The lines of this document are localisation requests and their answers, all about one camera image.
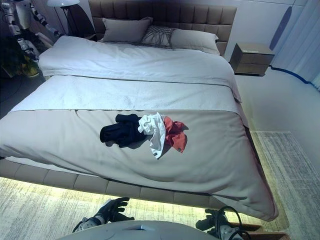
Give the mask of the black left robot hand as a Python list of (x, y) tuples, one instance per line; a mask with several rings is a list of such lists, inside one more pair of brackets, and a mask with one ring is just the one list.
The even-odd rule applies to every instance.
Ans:
[(124, 207), (128, 205), (129, 200), (129, 197), (120, 197), (109, 200), (98, 210), (94, 217), (98, 218), (102, 224), (106, 224), (107, 222), (134, 220), (134, 218), (122, 214), (125, 211)]

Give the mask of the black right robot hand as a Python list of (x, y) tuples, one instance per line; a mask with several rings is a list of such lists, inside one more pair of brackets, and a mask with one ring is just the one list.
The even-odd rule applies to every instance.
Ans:
[(201, 231), (209, 230), (209, 234), (221, 239), (219, 233), (219, 224), (227, 220), (225, 217), (225, 212), (223, 210), (213, 209), (205, 209), (204, 212), (206, 213), (206, 218), (203, 220), (198, 220), (195, 223), (195, 227)]

